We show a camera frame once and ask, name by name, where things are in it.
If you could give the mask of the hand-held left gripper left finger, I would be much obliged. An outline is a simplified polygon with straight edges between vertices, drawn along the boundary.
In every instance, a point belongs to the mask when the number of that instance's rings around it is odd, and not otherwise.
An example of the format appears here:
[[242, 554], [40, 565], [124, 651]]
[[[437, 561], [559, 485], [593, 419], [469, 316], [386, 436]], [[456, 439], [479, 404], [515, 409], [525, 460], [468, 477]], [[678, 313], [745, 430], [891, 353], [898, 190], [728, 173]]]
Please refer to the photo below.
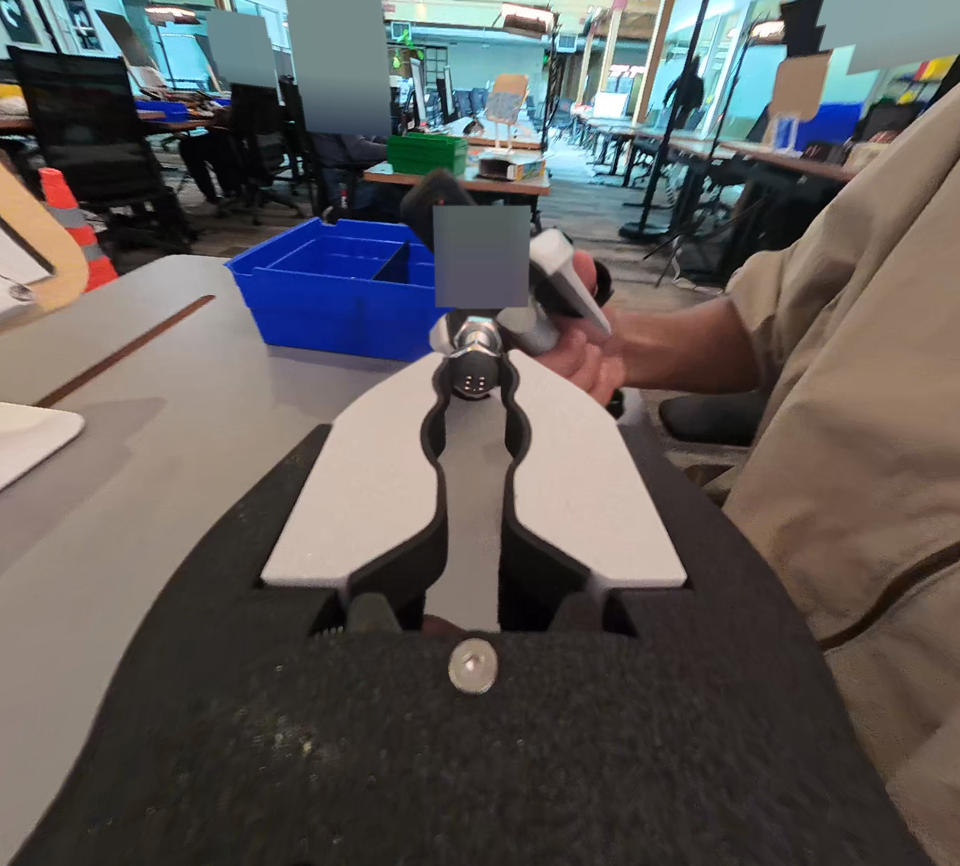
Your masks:
[[449, 559], [448, 360], [431, 352], [339, 414], [261, 572], [269, 589], [321, 589], [346, 611], [381, 595], [421, 628]]

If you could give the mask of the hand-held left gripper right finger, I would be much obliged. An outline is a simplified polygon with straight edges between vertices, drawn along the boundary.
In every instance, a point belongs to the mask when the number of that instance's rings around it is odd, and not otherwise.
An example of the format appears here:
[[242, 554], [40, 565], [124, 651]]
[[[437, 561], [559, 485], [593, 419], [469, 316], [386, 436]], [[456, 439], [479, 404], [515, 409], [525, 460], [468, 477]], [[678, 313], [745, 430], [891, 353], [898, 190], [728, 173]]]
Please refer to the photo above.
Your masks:
[[570, 596], [604, 612], [624, 592], [684, 589], [688, 572], [614, 417], [517, 349], [501, 372], [501, 627], [546, 628]]

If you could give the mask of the silver hex nut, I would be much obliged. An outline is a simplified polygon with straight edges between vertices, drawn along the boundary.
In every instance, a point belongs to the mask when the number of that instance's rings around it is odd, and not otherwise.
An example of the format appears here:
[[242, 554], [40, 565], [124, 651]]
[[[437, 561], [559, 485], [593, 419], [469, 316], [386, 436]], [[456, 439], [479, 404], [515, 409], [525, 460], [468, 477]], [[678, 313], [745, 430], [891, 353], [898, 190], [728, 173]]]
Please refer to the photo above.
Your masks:
[[479, 353], [498, 358], [502, 354], [502, 338], [497, 320], [467, 316], [451, 332], [450, 347], [450, 356]]

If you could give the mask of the silver hex bolt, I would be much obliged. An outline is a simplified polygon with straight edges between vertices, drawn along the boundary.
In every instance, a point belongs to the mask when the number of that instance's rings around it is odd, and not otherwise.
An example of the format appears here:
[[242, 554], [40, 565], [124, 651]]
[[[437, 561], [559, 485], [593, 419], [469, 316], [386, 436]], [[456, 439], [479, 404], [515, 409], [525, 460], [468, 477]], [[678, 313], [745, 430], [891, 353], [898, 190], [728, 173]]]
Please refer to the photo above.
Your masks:
[[479, 352], [448, 356], [452, 392], [467, 401], [488, 397], [500, 386], [504, 352], [502, 339], [502, 353], [497, 358]]

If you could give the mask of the blue divided plastic bin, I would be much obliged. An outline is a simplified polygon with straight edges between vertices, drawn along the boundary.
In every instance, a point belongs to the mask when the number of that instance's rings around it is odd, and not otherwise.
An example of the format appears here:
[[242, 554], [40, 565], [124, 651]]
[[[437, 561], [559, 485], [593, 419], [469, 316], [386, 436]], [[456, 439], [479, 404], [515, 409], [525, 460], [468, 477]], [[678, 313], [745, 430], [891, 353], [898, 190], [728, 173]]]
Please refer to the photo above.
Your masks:
[[225, 266], [270, 346], [410, 363], [444, 314], [434, 255], [405, 224], [314, 218]]

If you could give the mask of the person's right forearm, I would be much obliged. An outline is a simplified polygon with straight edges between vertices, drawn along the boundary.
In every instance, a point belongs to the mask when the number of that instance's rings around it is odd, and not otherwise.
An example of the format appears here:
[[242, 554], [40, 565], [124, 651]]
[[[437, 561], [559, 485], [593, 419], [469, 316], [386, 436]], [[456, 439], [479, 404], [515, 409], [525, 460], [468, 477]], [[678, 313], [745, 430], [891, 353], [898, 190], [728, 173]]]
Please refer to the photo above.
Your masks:
[[667, 313], [626, 313], [616, 322], [626, 385], [700, 395], [762, 385], [752, 339], [726, 296]]

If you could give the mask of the person's right hand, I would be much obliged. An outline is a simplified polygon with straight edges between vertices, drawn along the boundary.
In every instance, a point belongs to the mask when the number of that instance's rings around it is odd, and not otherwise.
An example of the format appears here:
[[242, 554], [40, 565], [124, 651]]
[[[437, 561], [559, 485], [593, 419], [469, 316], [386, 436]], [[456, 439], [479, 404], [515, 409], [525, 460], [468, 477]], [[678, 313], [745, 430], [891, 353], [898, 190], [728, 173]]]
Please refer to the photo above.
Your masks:
[[602, 407], [609, 407], [618, 397], [626, 373], [618, 341], [618, 310], [609, 302], [613, 296], [612, 281], [605, 265], [585, 251], [576, 251], [572, 263], [576, 275], [601, 307], [610, 333], [604, 335], [590, 321], [563, 315], [550, 315], [558, 332], [558, 342], [536, 360]]

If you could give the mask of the green plastic bin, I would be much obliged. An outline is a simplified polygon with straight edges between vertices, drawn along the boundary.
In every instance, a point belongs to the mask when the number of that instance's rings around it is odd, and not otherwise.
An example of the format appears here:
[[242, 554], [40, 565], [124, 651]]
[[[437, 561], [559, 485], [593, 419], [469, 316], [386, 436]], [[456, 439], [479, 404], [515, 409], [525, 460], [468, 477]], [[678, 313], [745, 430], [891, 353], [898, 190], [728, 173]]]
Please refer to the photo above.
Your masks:
[[386, 163], [395, 175], [424, 177], [443, 170], [460, 178], [466, 173], [469, 153], [470, 143], [464, 137], [409, 131], [388, 139]]

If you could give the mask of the cardboard box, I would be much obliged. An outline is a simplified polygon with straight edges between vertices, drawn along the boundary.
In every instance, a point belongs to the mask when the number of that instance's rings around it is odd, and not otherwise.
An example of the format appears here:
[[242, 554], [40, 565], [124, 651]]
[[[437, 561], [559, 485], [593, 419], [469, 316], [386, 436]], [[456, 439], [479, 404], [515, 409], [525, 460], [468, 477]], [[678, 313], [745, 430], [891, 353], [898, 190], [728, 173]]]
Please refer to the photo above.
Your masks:
[[503, 183], [524, 183], [546, 174], [546, 158], [540, 152], [489, 150], [477, 157], [477, 177]]

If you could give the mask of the tan board on stand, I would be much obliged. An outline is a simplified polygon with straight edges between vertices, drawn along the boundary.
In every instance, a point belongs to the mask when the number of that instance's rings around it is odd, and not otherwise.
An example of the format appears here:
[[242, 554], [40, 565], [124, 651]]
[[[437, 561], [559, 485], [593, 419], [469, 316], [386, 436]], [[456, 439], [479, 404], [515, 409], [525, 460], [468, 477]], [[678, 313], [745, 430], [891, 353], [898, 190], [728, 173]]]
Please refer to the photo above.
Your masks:
[[513, 149], [515, 134], [522, 129], [522, 112], [528, 92], [526, 74], [502, 73], [494, 81], [484, 109], [484, 118], [492, 129], [494, 150]]

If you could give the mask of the black office chair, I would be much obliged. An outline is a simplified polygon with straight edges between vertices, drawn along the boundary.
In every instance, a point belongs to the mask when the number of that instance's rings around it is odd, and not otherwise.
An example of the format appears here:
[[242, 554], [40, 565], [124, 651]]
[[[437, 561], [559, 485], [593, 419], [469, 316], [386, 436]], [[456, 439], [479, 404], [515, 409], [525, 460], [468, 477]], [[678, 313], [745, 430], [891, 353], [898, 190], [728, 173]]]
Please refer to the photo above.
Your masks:
[[7, 52], [45, 164], [102, 220], [110, 248], [190, 253], [196, 233], [148, 142], [123, 60]]
[[234, 82], [230, 93], [229, 131], [241, 167], [242, 202], [251, 224], [261, 224], [268, 204], [300, 215], [299, 205], [275, 188], [287, 159], [285, 120], [276, 89]]

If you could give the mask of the orange traffic cone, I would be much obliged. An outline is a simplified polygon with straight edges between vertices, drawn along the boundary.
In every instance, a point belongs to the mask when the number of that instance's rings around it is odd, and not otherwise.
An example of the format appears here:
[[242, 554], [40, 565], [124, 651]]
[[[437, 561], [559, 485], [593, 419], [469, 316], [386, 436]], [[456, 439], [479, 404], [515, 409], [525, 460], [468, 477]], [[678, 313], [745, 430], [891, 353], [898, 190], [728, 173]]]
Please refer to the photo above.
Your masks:
[[64, 173], [53, 167], [39, 169], [44, 205], [83, 253], [87, 268], [84, 293], [100, 289], [118, 279], [113, 261], [101, 248], [93, 226], [68, 185]]

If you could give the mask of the instruction board on white stand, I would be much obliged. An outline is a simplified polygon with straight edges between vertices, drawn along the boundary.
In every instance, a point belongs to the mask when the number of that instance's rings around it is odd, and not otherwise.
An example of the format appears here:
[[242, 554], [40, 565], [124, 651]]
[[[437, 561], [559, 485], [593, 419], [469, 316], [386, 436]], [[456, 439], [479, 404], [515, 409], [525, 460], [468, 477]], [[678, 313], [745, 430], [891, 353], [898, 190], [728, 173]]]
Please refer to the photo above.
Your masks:
[[[54, 277], [35, 287], [38, 305], [2, 328], [6, 334], [72, 305], [85, 292], [88, 268], [80, 248], [17, 174], [1, 169], [1, 219], [48, 260]], [[76, 413], [42, 408], [36, 401], [1, 402], [1, 489], [73, 443], [86, 428]]]

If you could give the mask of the printed instruction sheet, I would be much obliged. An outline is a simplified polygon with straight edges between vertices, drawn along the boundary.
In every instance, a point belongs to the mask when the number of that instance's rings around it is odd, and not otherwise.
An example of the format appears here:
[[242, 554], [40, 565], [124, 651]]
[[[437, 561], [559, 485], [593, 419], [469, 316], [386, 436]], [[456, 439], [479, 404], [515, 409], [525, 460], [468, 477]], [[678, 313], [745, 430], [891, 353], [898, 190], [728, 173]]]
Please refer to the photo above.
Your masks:
[[54, 278], [52, 264], [1, 219], [1, 327], [26, 317], [39, 304], [39, 284]]

